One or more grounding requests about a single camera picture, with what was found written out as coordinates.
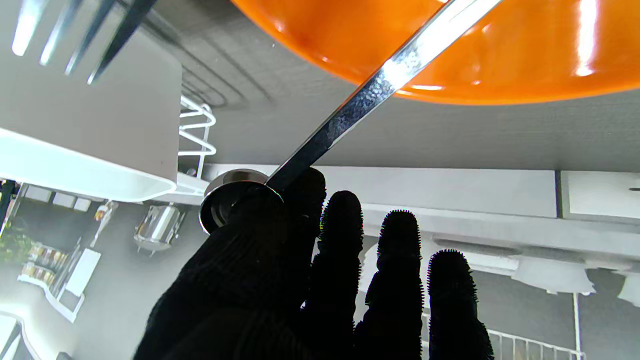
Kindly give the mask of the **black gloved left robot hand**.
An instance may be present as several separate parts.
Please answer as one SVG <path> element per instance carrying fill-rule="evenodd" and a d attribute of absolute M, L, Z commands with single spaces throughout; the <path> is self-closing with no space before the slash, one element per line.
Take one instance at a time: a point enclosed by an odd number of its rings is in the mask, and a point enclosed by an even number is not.
<path fill-rule="evenodd" d="M 355 323 L 363 237 L 357 196 L 326 200 L 314 168 L 280 194 L 249 189 L 158 298 L 133 359 L 422 359 L 418 221 L 384 218 Z"/>

